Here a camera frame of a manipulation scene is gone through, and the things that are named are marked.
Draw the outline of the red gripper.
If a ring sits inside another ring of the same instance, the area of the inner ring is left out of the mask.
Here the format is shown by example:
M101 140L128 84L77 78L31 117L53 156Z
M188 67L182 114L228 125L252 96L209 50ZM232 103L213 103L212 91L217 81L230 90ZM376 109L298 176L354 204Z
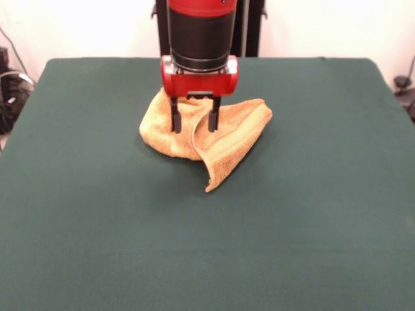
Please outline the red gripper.
M211 96L212 109L209 112L208 130L213 133L218 129L219 112L222 97L232 95L239 80L238 57L229 56L226 65L219 71L196 73L178 67L172 56L161 57L161 80L163 88L171 97L171 130L182 130L181 114L177 97Z

